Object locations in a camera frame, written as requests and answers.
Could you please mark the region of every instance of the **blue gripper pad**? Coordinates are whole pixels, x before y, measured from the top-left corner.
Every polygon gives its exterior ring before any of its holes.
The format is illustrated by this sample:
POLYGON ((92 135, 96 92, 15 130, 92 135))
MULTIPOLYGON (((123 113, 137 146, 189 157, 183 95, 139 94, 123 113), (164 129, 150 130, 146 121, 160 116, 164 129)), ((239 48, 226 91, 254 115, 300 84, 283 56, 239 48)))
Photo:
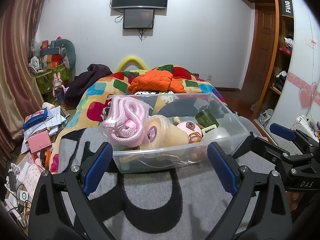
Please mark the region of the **blue gripper pad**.
POLYGON ((111 159, 112 159, 113 149, 110 143, 108 143, 101 151, 99 157, 94 162, 94 164, 89 169, 87 175, 85 176, 85 183, 83 192, 86 196, 90 193, 95 192, 100 180, 105 173, 111 159))
POLYGON ((270 125, 270 132, 277 136, 280 136, 283 139, 286 139, 287 141, 294 141, 296 139, 294 131, 277 123, 273 123, 270 125))
POLYGON ((214 170, 216 171, 224 190, 228 193, 231 193, 232 196, 235 196, 238 191, 238 188, 236 186, 236 176, 228 166, 227 162, 221 156, 220 151, 215 146, 214 142, 208 145, 207 154, 208 159, 211 162, 214 170))

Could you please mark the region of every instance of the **plastic bag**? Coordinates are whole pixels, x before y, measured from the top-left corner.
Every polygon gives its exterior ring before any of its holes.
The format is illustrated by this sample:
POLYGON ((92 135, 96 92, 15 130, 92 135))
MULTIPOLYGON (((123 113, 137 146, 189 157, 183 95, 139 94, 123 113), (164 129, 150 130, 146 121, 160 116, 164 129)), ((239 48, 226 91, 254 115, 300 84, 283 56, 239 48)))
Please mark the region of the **plastic bag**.
POLYGON ((293 48, 293 39, 284 38, 285 46, 287 49, 292 50, 293 48))
POLYGON ((149 144, 146 133, 150 106, 130 96, 112 97, 108 117, 100 124, 102 133, 113 147, 129 148, 149 144))
POLYGON ((42 41, 36 42, 35 39, 32 39, 30 49, 32 51, 33 56, 37 56, 39 58, 41 46, 42 46, 42 41))

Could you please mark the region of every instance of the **pink bunny figure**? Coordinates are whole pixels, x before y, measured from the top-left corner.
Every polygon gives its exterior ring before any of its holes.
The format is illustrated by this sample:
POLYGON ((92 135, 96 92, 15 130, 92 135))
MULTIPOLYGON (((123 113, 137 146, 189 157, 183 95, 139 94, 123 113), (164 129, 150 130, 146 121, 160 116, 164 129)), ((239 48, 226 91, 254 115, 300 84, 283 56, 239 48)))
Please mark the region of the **pink bunny figure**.
POLYGON ((58 74, 53 74, 53 90, 52 90, 52 94, 54 97, 56 97, 55 94, 55 90, 58 88, 63 88, 63 91, 66 92, 66 89, 64 87, 64 85, 62 85, 62 79, 60 78, 60 72, 58 72, 58 74))

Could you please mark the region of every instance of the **dark purple cloth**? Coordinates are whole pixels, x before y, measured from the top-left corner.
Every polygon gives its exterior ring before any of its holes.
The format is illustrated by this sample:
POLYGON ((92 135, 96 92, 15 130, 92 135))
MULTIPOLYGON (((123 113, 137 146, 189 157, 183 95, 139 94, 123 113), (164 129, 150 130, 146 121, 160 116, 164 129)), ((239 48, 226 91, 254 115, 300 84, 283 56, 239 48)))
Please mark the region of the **dark purple cloth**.
POLYGON ((64 102, 69 106, 77 106, 84 92, 91 87, 98 79, 112 74, 110 68, 102 64, 91 64, 87 72, 75 76, 71 82, 65 96, 64 102))

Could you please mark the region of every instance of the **colorful blanket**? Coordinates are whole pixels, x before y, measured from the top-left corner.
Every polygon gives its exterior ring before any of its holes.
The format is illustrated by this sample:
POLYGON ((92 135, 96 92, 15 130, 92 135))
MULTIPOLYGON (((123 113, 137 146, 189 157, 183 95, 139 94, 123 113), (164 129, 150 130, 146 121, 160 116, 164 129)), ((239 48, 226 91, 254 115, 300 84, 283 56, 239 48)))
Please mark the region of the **colorful blanket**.
MULTIPOLYGON (((223 103, 225 103, 220 93, 209 82, 192 75, 192 73, 182 67, 164 65, 154 69, 171 72, 173 78, 182 83, 184 90, 187 93, 213 92, 223 103)), ((102 109, 107 107, 108 102, 110 101, 110 99, 107 98, 110 95, 128 94, 128 87, 132 80, 146 72, 146 70, 117 72, 110 76, 100 78, 95 84, 88 88, 82 96, 75 114, 56 139, 50 159, 50 167, 52 165, 53 157, 59 153, 59 144, 62 136, 74 130, 98 127, 102 122, 102 109)))

